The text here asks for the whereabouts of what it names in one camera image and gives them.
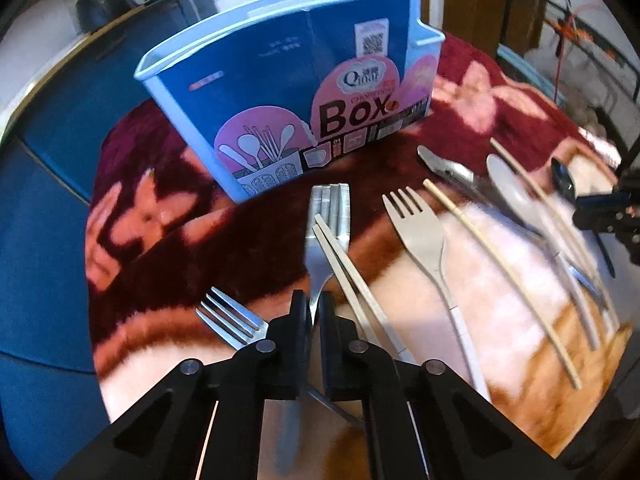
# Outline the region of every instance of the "metal bolt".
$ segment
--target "metal bolt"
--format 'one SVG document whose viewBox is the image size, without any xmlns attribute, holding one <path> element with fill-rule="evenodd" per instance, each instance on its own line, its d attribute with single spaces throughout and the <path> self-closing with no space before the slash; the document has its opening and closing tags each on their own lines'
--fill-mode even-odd
<svg viewBox="0 0 640 480">
<path fill-rule="evenodd" d="M 439 359 L 429 359 L 427 362 L 425 362 L 424 367 L 431 375 L 443 374 L 447 369 L 447 365 Z"/>
<path fill-rule="evenodd" d="M 276 343 L 274 343 L 271 339 L 263 339 L 261 341 L 258 341 L 255 349 L 263 354 L 268 354 L 276 349 Z"/>
<path fill-rule="evenodd" d="M 367 348 L 369 348 L 369 344 L 361 339 L 354 339 L 349 343 L 349 350 L 354 354 L 364 354 L 364 352 L 367 351 Z"/>
<path fill-rule="evenodd" d="M 196 359 L 187 359 L 180 365 L 180 371 L 185 375 L 193 375 L 200 369 L 200 363 Z"/>
</svg>

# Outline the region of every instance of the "black spoon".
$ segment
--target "black spoon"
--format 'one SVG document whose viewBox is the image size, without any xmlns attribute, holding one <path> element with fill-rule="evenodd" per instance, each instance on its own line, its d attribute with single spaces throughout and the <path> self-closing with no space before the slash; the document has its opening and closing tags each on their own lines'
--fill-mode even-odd
<svg viewBox="0 0 640 480">
<path fill-rule="evenodd" d="M 571 205 L 575 206 L 574 180 L 571 178 L 571 174 L 569 174 L 569 170 L 567 169 L 567 167 L 555 157 L 551 159 L 551 176 L 554 181 L 554 187 L 558 190 L 562 198 L 567 200 L 567 202 L 569 202 Z M 612 278 L 615 278 L 616 269 L 613 266 L 611 257 L 607 252 L 607 248 L 602 242 L 602 238 L 600 238 L 600 235 L 596 231 L 592 231 L 592 233 L 596 238 L 596 243 L 598 244 L 600 252 L 602 252 L 602 256 L 604 257 L 604 261 L 607 264 L 609 274 Z"/>
</svg>

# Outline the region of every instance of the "beige chopstick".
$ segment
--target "beige chopstick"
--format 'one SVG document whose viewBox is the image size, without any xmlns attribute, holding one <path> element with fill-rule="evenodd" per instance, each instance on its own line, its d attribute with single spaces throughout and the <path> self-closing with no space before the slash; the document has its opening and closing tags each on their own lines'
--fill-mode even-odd
<svg viewBox="0 0 640 480">
<path fill-rule="evenodd" d="M 402 339 L 400 339 L 400 336 L 398 335 L 396 330 L 391 326 L 391 323 L 389 322 L 389 319 L 386 316 L 385 312 L 382 310 L 382 308 L 376 301 L 376 298 L 373 297 L 373 294 L 369 290 L 367 283 L 362 279 L 362 276 L 358 272 L 358 269 L 356 269 L 356 267 L 353 265 L 353 262 L 347 256 L 347 253 L 344 252 L 342 247 L 340 247 L 338 240 L 336 240 L 334 234 L 332 234 L 331 229 L 329 229 L 329 226 L 326 224 L 326 222 L 322 219 L 322 217 L 319 214 L 315 216 L 315 220 L 316 220 L 316 223 L 318 224 L 318 227 L 322 231 L 322 234 L 326 237 L 326 240 L 329 242 L 329 245 L 331 245 L 331 248 L 335 253 L 335 256 L 337 256 L 338 259 L 340 260 L 340 263 L 344 267 L 344 270 L 351 278 L 351 281 L 354 283 L 354 285 L 360 292 L 360 295 L 367 303 L 367 306 L 369 307 L 369 309 L 371 310 L 375 318 L 378 320 L 378 323 L 380 323 L 382 330 L 385 331 L 386 336 L 389 338 L 389 341 L 391 341 L 391 344 L 396 349 L 396 352 L 398 352 L 398 355 L 400 356 L 402 361 L 416 364 L 417 362 L 414 356 L 411 354 L 407 346 L 402 342 Z"/>
<path fill-rule="evenodd" d="M 542 325 L 542 328 L 545 331 L 546 336 L 549 338 L 549 340 L 551 341 L 551 344 L 556 349 L 556 352 L 558 353 L 558 358 L 560 359 L 560 362 L 562 363 L 562 365 L 564 366 L 564 369 L 569 375 L 569 378 L 571 379 L 571 382 L 573 383 L 574 387 L 577 390 L 582 389 L 582 381 L 580 380 L 580 375 L 578 374 L 578 371 L 575 368 L 574 363 L 571 361 L 571 357 L 569 356 L 566 348 L 560 341 L 558 333 L 553 328 L 553 326 L 544 319 L 544 317 L 536 307 L 532 297 L 524 288 L 524 284 L 522 283 L 518 275 L 515 273 L 515 271 L 511 268 L 511 266 L 507 263 L 507 261 L 505 261 L 505 259 L 502 256 L 500 256 L 500 253 L 495 249 L 495 247 L 491 244 L 491 242 L 484 237 L 484 235 L 478 230 L 478 228 L 476 228 L 475 225 L 473 225 L 473 223 L 471 223 L 471 221 L 466 217 L 466 215 L 464 215 L 462 211 L 460 211 L 460 209 L 451 201 L 451 199 L 447 195 L 445 195 L 431 180 L 427 178 L 423 182 L 423 185 L 425 188 L 427 188 L 427 190 L 429 190 L 430 193 L 432 193 L 438 200 L 440 200 L 440 202 L 442 202 L 442 205 L 446 207 L 452 213 L 452 215 L 455 216 L 460 221 L 460 223 L 469 230 L 469 232 L 471 232 L 471 234 L 476 238 L 476 240 L 478 240 L 478 242 L 482 245 L 482 247 L 484 247 L 484 249 L 489 253 L 489 255 L 494 259 L 494 261 L 500 266 L 500 268 L 508 277 L 508 279 L 511 281 L 513 286 L 520 293 L 522 299 L 525 301 L 526 305 L 530 308 L 530 310 L 532 311 L 532 313 L 534 314 L 534 316 L 536 317 L 540 325 Z"/>
<path fill-rule="evenodd" d="M 326 259 L 329 261 L 329 265 L 331 265 L 331 268 L 335 274 L 335 277 L 337 278 L 338 283 L 340 284 L 340 287 L 342 288 L 342 291 L 344 292 L 344 295 L 347 298 L 347 301 L 349 302 L 351 309 L 353 310 L 353 313 L 356 315 L 356 319 L 358 320 L 358 323 L 362 327 L 362 331 L 364 332 L 364 335 L 367 341 L 369 341 L 370 343 L 373 343 L 374 345 L 380 346 L 380 340 L 377 338 L 376 333 L 373 332 L 373 329 L 369 323 L 369 320 L 367 319 L 367 315 L 364 313 L 364 310 L 360 306 L 358 297 L 356 296 L 356 293 L 353 290 L 353 287 L 351 286 L 349 279 L 347 278 L 346 274 L 342 270 L 342 267 L 340 266 L 340 262 L 335 257 L 335 254 L 331 248 L 331 245 L 329 245 L 329 242 L 327 241 L 326 237 L 324 236 L 324 233 L 322 232 L 322 230 L 318 225 L 314 225 L 313 230 L 316 235 L 316 238 L 318 239 L 318 243 L 320 244 L 320 247 L 322 247 L 322 250 L 324 251 L 324 256 L 326 256 Z"/>
<path fill-rule="evenodd" d="M 616 313 L 616 309 L 609 295 L 609 291 L 602 283 L 602 279 L 600 277 L 598 269 L 591 264 L 591 259 L 587 252 L 587 249 L 584 247 L 584 244 L 582 243 L 580 238 L 578 238 L 578 235 L 574 232 L 574 229 L 567 223 L 564 218 L 562 218 L 562 215 L 560 215 L 560 213 L 556 211 L 556 208 L 552 204 L 551 200 L 549 200 L 549 197 L 545 193 L 545 191 L 535 180 L 533 180 L 530 174 L 527 173 L 527 170 L 522 167 L 522 165 L 516 160 L 516 158 L 511 155 L 511 153 L 509 153 L 505 149 L 505 147 L 493 137 L 489 140 L 489 143 L 496 149 L 498 153 L 500 153 L 500 156 L 504 160 L 506 160 L 507 163 L 524 179 L 524 181 L 536 193 L 540 200 L 542 200 L 542 203 L 551 213 L 552 219 L 555 221 L 556 225 L 560 228 L 565 236 L 570 238 L 570 240 L 572 241 L 572 246 L 578 251 L 580 259 L 582 259 L 582 264 L 591 271 L 591 277 L 604 297 L 604 301 L 607 307 L 607 313 L 609 314 L 608 321 L 611 323 L 612 329 L 614 331 L 618 330 L 620 328 L 620 320 L 618 319 L 618 314 Z"/>
</svg>

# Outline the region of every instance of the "red blanket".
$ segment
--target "red blanket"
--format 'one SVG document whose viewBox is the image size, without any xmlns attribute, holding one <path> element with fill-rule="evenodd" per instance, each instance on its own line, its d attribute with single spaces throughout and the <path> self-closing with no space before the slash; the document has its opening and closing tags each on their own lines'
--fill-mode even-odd
<svg viewBox="0 0 640 480">
<path fill-rule="evenodd" d="M 416 147 L 424 144 L 486 174 L 488 141 L 495 137 L 528 171 L 537 170 L 534 175 L 547 190 L 552 154 L 567 164 L 577 156 L 590 168 L 589 178 L 612 182 L 612 175 L 553 103 L 509 80 L 489 57 L 451 36 L 443 45 L 431 110 L 405 130 L 240 205 L 216 185 L 153 101 L 127 114 L 104 141 L 86 230 L 94 361 L 111 417 L 181 359 L 212 362 L 232 354 L 193 311 L 210 286 L 266 320 L 286 313 L 294 288 L 308 290 L 304 233 L 315 184 L 350 184 L 350 257 L 414 355 L 437 356 L 462 370 L 439 297 L 406 257 L 381 200 L 390 190 L 421 189 L 426 177 L 436 180 L 417 158 Z M 467 205 L 468 212 L 503 246 L 513 247 L 513 263 L 523 276 L 543 276 L 528 283 L 536 292 L 548 286 L 548 297 L 540 301 L 582 374 L 585 388 L 577 392 L 504 277 L 455 221 L 443 217 L 450 284 L 494 405 L 557 454 L 600 400 L 627 332 L 589 351 L 550 264 L 474 207 Z M 330 288 L 341 302 L 337 285 Z M 326 450 L 339 442 L 340 428 L 327 430 L 332 437 Z M 327 453 L 319 466 L 325 473 L 319 475 L 335 459 Z"/>
</svg>

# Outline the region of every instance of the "brand logo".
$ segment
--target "brand logo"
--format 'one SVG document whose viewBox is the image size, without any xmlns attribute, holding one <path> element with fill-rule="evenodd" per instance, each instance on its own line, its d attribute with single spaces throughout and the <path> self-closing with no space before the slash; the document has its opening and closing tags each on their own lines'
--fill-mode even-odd
<svg viewBox="0 0 640 480">
<path fill-rule="evenodd" d="M 345 94 L 373 90 L 385 76 L 386 65 L 377 59 L 351 64 L 338 76 L 338 86 Z"/>
</svg>

